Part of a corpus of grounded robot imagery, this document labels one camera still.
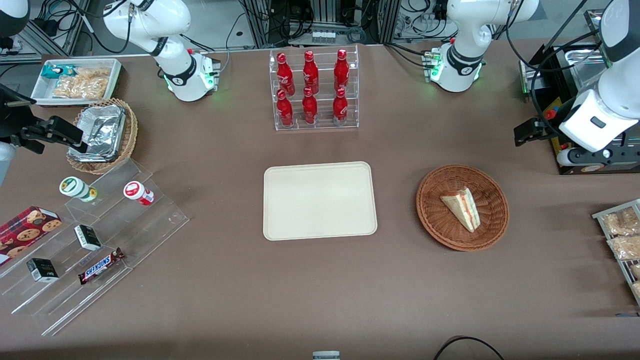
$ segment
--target cookie box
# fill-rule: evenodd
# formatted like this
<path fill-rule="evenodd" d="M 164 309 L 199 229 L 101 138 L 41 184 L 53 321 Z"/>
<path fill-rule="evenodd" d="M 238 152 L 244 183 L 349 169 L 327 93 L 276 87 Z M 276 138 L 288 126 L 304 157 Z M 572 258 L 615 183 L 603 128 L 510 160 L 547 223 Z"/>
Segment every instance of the cookie box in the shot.
<path fill-rule="evenodd" d="M 6 224 L 0 225 L 0 266 L 61 224 L 57 214 L 31 206 Z"/>

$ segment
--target sandwich slice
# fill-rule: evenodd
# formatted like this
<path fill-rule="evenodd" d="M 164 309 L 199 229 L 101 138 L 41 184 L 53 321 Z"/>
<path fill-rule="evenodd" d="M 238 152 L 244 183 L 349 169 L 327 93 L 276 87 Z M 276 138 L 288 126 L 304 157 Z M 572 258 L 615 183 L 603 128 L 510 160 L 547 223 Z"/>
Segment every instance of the sandwich slice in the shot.
<path fill-rule="evenodd" d="M 478 215 L 476 202 L 469 188 L 465 187 L 457 192 L 445 193 L 440 197 L 440 200 L 471 233 L 480 226 L 480 215 Z"/>

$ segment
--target wicker basket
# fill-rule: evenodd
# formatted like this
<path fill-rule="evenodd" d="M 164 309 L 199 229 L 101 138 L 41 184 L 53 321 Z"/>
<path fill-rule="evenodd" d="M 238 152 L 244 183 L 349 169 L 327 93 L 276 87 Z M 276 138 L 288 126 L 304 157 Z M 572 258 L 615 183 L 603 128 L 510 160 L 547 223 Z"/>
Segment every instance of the wicker basket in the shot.
<path fill-rule="evenodd" d="M 67 155 L 67 161 L 73 166 L 74 169 L 89 172 L 94 175 L 102 175 L 105 172 L 109 171 L 111 168 L 115 167 L 122 160 L 126 160 L 131 156 L 133 152 L 133 148 L 136 146 L 136 136 L 138 135 L 138 120 L 136 119 L 136 114 L 131 111 L 129 105 L 126 102 L 120 99 L 109 99 L 101 102 L 96 102 L 95 104 L 91 104 L 90 106 L 107 106 L 107 105 L 118 105 L 124 108 L 127 112 L 127 118 L 125 120 L 125 128 L 122 134 L 122 141 L 120 142 L 120 154 L 116 158 L 116 160 L 110 163 L 81 163 L 79 161 L 73 160 Z M 74 121 L 74 125 L 78 124 L 78 120 L 80 120 L 80 114 L 76 116 L 76 120 Z"/>
<path fill-rule="evenodd" d="M 440 200 L 441 194 L 464 187 L 474 196 L 480 227 L 470 233 Z M 436 240 L 461 251 L 484 250 L 507 230 L 509 205 L 500 186 L 487 174 L 466 165 L 445 165 L 422 179 L 416 195 L 422 225 Z"/>

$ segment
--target table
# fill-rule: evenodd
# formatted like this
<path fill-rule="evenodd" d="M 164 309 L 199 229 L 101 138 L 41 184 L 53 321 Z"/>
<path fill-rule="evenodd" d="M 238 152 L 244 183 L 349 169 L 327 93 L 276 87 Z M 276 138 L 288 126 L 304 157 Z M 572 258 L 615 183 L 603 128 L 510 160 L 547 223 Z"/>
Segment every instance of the table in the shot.
<path fill-rule="evenodd" d="M 541 43 L 516 46 L 530 56 Z M 360 128 L 292 134 L 273 129 L 268 51 L 233 53 L 220 90 L 196 103 L 167 91 L 152 58 L 120 58 L 118 96 L 140 123 L 133 158 L 192 220 L 52 338 L 3 311 L 2 359 L 431 359 L 460 334 L 507 359 L 637 357 L 640 320 L 613 316 L 633 311 L 633 297 L 590 217 L 638 198 L 637 176 L 563 177 L 548 143 L 514 147 L 512 129 L 534 110 L 505 41 L 462 94 L 425 84 L 382 46 L 361 46 L 360 59 Z M 64 153 L 19 151 L 0 221 L 60 207 L 65 176 L 95 179 Z M 377 232 L 265 240 L 264 171 L 338 161 L 371 165 Z M 419 222 L 418 184 L 448 163 L 484 170 L 506 194 L 509 229 L 486 251 L 445 248 Z"/>

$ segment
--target coca-cola bottle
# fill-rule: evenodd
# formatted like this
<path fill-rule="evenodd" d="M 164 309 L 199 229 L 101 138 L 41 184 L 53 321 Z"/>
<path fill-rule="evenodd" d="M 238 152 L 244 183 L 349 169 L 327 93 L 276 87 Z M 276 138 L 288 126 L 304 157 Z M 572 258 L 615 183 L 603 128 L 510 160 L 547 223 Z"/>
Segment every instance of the coca-cola bottle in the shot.
<path fill-rule="evenodd" d="M 336 126 L 343 126 L 347 122 L 347 99 L 344 97 L 344 88 L 340 87 L 335 91 L 333 100 L 333 123 Z"/>
<path fill-rule="evenodd" d="M 293 96 L 296 93 L 296 87 L 293 85 L 293 71 L 287 63 L 287 56 L 284 53 L 278 53 L 276 56 L 278 60 L 278 82 L 280 88 L 286 91 L 288 96 Z"/>
<path fill-rule="evenodd" d="M 338 61 L 335 62 L 333 68 L 333 87 L 346 88 L 349 84 L 349 63 L 347 63 L 347 51 L 345 49 L 338 50 Z"/>
<path fill-rule="evenodd" d="M 318 119 L 318 103 L 313 90 L 309 86 L 305 88 L 305 98 L 302 99 L 302 108 L 305 112 L 305 122 L 309 125 L 316 123 Z"/>
<path fill-rule="evenodd" d="M 305 77 L 305 86 L 311 88 L 314 95 L 320 91 L 320 79 L 318 76 L 318 65 L 314 61 L 314 52 L 309 50 L 305 51 L 305 67 L 302 69 L 302 74 Z"/>
<path fill-rule="evenodd" d="M 292 127 L 293 126 L 293 108 L 291 107 L 291 102 L 287 99 L 287 94 L 282 89 L 278 89 L 276 92 L 276 96 L 278 97 L 278 102 L 276 102 L 276 107 L 278 108 L 278 117 L 280 117 L 280 121 L 282 126 L 284 127 Z"/>

